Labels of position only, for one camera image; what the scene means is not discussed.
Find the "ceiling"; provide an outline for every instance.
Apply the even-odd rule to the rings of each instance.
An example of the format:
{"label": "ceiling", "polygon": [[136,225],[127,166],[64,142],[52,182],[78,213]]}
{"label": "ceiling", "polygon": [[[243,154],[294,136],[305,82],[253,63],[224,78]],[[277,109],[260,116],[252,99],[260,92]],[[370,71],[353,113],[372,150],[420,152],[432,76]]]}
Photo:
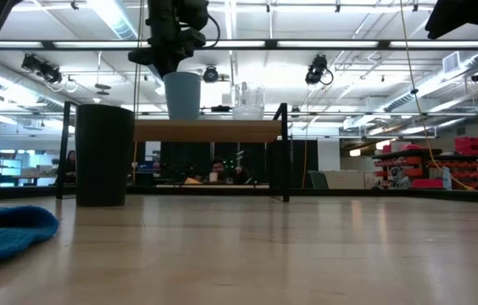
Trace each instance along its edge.
{"label": "ceiling", "polygon": [[[290,4],[335,4],[335,0],[236,0],[236,9],[231,13],[223,8],[230,0],[211,1],[209,12],[220,24],[223,39],[403,39],[403,25],[400,13],[341,13],[310,9],[294,11]],[[432,8],[436,0],[420,1],[422,8]],[[81,7],[73,10],[70,1],[25,0],[9,15],[0,40],[116,40],[117,36],[86,2],[77,1]],[[124,0],[126,13],[131,23],[137,27],[140,22],[140,1]],[[270,13],[265,11],[269,3]],[[363,8],[398,8],[398,0],[341,0],[343,7],[363,5]],[[409,39],[426,39],[425,22],[430,11],[405,12]],[[143,36],[150,37],[150,29],[143,26]],[[202,33],[210,39],[216,37],[214,25],[209,23]],[[478,39],[478,26],[465,25],[442,39]],[[65,98],[80,103],[94,103],[93,98],[102,98],[104,103],[131,107],[134,102],[136,66],[127,59],[127,52],[103,52],[98,71],[96,52],[58,52],[58,51],[0,51],[0,66],[17,72],[27,79],[43,84],[35,75],[26,75],[20,68],[26,53],[34,53],[38,58],[56,64],[64,75],[69,75],[78,83],[75,92],[61,91]],[[411,52],[413,75],[420,79],[442,67],[442,59],[452,51],[414,51]],[[305,84],[307,66],[316,54],[325,54],[334,72],[335,81],[331,86],[309,87]],[[179,70],[203,71],[207,65],[214,65],[221,74],[231,74],[231,59],[236,61],[236,82],[250,81],[266,88],[266,111],[274,111],[280,103],[301,106],[303,111],[361,111],[366,110],[367,97],[389,97],[411,86],[409,66],[403,51],[197,51],[193,58],[181,62]],[[165,96],[157,93],[158,82],[147,70],[142,69],[139,85],[140,104],[144,111],[166,111]],[[112,86],[107,97],[100,97],[94,85],[99,82]],[[432,92],[428,97],[440,103],[451,100],[464,92],[465,83],[457,80],[452,86]],[[468,90],[475,90],[473,84]],[[204,84],[202,86],[202,106],[221,104],[222,94],[230,91],[229,82]],[[42,92],[48,88],[42,85]],[[332,118],[342,121],[345,118]]]}

